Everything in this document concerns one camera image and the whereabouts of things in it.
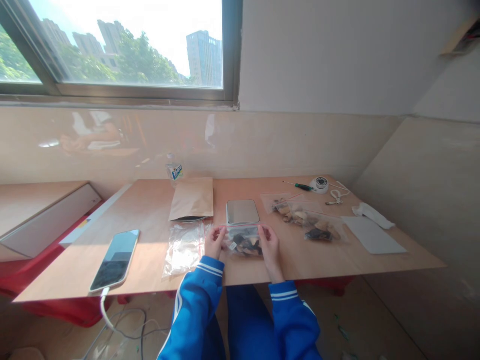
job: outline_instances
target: clear plastic bag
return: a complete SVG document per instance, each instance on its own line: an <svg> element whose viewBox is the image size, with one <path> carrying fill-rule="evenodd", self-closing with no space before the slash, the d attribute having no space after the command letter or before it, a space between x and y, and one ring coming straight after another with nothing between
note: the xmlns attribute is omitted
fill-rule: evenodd
<svg viewBox="0 0 480 360"><path fill-rule="evenodd" d="M287 201L288 207L290 209L290 214L287 214L286 217L289 219L288 222L292 222L298 226L303 226L307 220L307 211L321 213L322 207L316 201Z"/></svg>
<svg viewBox="0 0 480 360"><path fill-rule="evenodd" d="M205 220L171 224L162 279L185 274L197 267L205 255L205 239L211 227L212 222Z"/></svg>
<svg viewBox="0 0 480 360"><path fill-rule="evenodd" d="M283 216L283 221L285 223L290 223L292 222L292 216L291 216L291 212L290 212L290 207L289 207L289 204L288 202L289 201L305 201L305 196L300 193L300 194L297 194L297 195L294 195L290 198L288 198L287 200L284 200L284 201L281 201L279 203L277 203L275 205L275 208L276 208L276 211L280 213L280 215Z"/></svg>
<svg viewBox="0 0 480 360"><path fill-rule="evenodd" d="M265 224L222 225L221 228L227 228L223 238L224 247L232 255L247 258L263 256L259 225L263 226Z"/></svg>
<svg viewBox="0 0 480 360"><path fill-rule="evenodd" d="M342 219L314 211L304 212L306 214L303 222L305 240L349 243Z"/></svg>
<svg viewBox="0 0 480 360"><path fill-rule="evenodd" d="M291 197L289 192L260 194L260 199L267 214L277 211L276 205Z"/></svg>

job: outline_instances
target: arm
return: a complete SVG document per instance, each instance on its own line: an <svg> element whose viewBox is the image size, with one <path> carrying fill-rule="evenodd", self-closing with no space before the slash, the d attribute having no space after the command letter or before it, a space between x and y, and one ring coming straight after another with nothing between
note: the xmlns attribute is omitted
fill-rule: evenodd
<svg viewBox="0 0 480 360"><path fill-rule="evenodd" d="M272 284L275 335L282 359L321 359L316 346L320 327L312 309L301 301L293 281L285 281L280 266L280 242L271 227L258 227L265 266Z"/></svg>
<svg viewBox="0 0 480 360"><path fill-rule="evenodd" d="M224 229L220 232L216 227L208 233L205 256L194 272L185 275L176 293L171 330L158 360L202 357L204 334L222 295L225 264L218 259Z"/></svg>
<svg viewBox="0 0 480 360"><path fill-rule="evenodd" d="M106 132L94 132L88 135L80 136L76 141L74 141L76 149L85 150L92 142L95 141L115 142L122 139L119 130L113 123L107 122L103 124L103 127L105 128Z"/></svg>

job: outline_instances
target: screwdriver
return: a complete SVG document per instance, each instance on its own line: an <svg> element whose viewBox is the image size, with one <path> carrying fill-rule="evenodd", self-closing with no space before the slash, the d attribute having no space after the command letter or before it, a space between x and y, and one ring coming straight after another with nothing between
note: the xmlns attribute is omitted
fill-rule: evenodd
<svg viewBox="0 0 480 360"><path fill-rule="evenodd" d="M305 190L305 191L312 191L314 189L313 187L310 187L308 185L294 184L294 183L288 182L288 181L284 181L284 183L290 184L290 185L295 185L296 188L299 188L299 189L302 189L302 190Z"/></svg>

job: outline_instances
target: blue sleeve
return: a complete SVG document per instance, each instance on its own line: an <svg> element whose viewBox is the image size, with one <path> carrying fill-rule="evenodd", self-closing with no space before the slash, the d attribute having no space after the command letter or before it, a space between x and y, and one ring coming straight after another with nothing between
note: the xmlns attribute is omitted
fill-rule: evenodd
<svg viewBox="0 0 480 360"><path fill-rule="evenodd" d="M200 359L204 334L222 295L225 264L204 256L176 292L173 320L158 359Z"/></svg>
<svg viewBox="0 0 480 360"><path fill-rule="evenodd" d="M314 312L300 300L293 281L270 285L275 336L282 359L322 359L316 346L320 326Z"/></svg>

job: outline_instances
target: bottle label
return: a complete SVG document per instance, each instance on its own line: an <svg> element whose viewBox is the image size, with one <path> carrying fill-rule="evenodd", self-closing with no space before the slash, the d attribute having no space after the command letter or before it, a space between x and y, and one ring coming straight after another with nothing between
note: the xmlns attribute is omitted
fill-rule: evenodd
<svg viewBox="0 0 480 360"><path fill-rule="evenodd" d="M182 165L180 165L179 167L171 167L170 169L174 181L184 175L184 173L182 172Z"/></svg>

